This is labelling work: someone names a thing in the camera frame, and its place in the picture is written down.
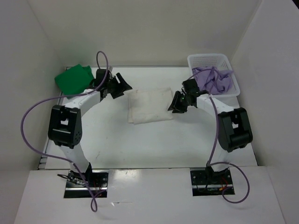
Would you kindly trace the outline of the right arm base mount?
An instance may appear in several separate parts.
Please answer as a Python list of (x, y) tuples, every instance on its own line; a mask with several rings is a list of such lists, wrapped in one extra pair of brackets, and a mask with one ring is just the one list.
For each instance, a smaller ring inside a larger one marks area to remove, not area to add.
[(192, 196), (234, 195), (234, 186), (228, 168), (212, 172), (205, 168), (190, 169)]

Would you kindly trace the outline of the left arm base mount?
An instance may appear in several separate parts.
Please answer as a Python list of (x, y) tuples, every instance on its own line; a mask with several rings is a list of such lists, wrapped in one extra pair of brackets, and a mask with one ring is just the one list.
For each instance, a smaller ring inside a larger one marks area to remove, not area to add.
[[(79, 174), (69, 171), (67, 175), (57, 174), (58, 177), (66, 180), (64, 198), (91, 198), (86, 184)], [(106, 198), (108, 188), (108, 172), (93, 170), (87, 180), (91, 192), (96, 198)]]

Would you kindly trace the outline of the green t shirt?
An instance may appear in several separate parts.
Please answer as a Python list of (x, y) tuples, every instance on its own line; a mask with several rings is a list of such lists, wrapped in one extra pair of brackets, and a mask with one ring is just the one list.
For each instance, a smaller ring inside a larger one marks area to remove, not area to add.
[(91, 67), (83, 67), (80, 64), (67, 69), (54, 78), (55, 83), (64, 95), (82, 93), (93, 79)]

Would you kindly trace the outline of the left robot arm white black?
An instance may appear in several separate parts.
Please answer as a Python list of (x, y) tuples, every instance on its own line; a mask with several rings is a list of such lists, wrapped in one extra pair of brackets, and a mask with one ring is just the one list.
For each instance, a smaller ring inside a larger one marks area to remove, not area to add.
[(82, 186), (89, 186), (93, 182), (92, 166), (80, 144), (83, 115), (108, 94), (115, 99), (132, 89), (120, 73), (114, 76), (110, 71), (101, 71), (97, 72), (96, 78), (83, 91), (83, 96), (72, 97), (65, 105), (52, 107), (48, 137), (70, 161), (73, 178)]

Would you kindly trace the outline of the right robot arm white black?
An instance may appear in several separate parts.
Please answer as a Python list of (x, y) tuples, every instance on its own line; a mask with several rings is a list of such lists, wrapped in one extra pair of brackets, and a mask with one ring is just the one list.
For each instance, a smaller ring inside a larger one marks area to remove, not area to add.
[(253, 140), (247, 111), (243, 107), (233, 108), (206, 91), (176, 91), (168, 110), (183, 114), (190, 106), (215, 118), (215, 138), (205, 163), (205, 178), (209, 183), (216, 183), (221, 179), (221, 171), (231, 166), (229, 154), (245, 148)]

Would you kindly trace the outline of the white t shirt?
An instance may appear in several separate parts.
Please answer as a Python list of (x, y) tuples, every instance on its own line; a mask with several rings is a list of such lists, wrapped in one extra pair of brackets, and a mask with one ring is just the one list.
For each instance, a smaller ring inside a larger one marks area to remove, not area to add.
[(134, 125), (172, 120), (168, 108), (173, 100), (170, 87), (128, 93), (128, 123)]

